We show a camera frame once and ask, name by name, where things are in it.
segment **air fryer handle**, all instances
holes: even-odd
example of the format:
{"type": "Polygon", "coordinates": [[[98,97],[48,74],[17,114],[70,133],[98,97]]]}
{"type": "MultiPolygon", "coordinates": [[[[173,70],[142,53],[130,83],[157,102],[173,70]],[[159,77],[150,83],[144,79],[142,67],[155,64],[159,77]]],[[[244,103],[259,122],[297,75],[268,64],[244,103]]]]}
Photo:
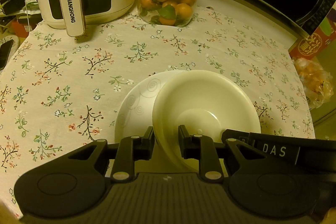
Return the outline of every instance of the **air fryer handle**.
{"type": "Polygon", "coordinates": [[[67,33],[71,37],[78,37],[85,32],[85,16],[82,0],[59,0],[67,33]]]}

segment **plastic bag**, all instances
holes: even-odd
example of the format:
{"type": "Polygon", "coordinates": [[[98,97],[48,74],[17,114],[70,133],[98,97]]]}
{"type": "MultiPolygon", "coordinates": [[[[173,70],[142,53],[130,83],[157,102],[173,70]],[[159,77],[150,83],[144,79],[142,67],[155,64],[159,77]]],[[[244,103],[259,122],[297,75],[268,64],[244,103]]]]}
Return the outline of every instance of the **plastic bag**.
{"type": "Polygon", "coordinates": [[[303,84],[309,108],[320,107],[328,102],[334,94],[331,74],[323,70],[319,63],[304,58],[295,60],[294,65],[303,84]]]}

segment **floral tablecloth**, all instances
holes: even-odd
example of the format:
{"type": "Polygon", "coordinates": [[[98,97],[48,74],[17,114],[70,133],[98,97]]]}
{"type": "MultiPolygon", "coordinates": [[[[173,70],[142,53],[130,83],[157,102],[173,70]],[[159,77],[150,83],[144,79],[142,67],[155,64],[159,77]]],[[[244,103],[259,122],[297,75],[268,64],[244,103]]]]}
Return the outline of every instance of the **floral tablecloth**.
{"type": "Polygon", "coordinates": [[[314,138],[287,49],[233,18],[198,7],[188,27],[149,25],[137,11],[71,38],[41,22],[0,75],[0,197],[26,171],[91,140],[114,142],[126,94],[165,70],[211,70],[254,103],[262,133],[314,138]]]}

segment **black phone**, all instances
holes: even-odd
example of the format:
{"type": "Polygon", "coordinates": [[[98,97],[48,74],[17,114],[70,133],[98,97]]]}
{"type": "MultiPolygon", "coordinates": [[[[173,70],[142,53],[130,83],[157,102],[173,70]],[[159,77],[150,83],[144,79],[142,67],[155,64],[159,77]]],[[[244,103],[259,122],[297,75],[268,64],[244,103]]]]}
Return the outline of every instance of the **black phone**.
{"type": "Polygon", "coordinates": [[[0,70],[3,70],[11,52],[14,40],[11,39],[0,46],[0,70]]]}

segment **cream bowl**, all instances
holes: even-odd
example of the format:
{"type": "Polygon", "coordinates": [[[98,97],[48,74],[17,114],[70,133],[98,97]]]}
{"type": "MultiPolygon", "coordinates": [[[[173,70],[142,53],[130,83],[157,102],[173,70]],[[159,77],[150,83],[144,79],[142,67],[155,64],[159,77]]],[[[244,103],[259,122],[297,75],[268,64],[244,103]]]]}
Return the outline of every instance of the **cream bowl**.
{"type": "Polygon", "coordinates": [[[228,78],[206,70],[186,71],[171,78],[157,94],[152,122],[160,148],[179,169],[198,171],[198,161],[181,157],[178,126],[190,135],[221,142],[226,129],[260,133],[258,114],[249,97],[228,78]]]}

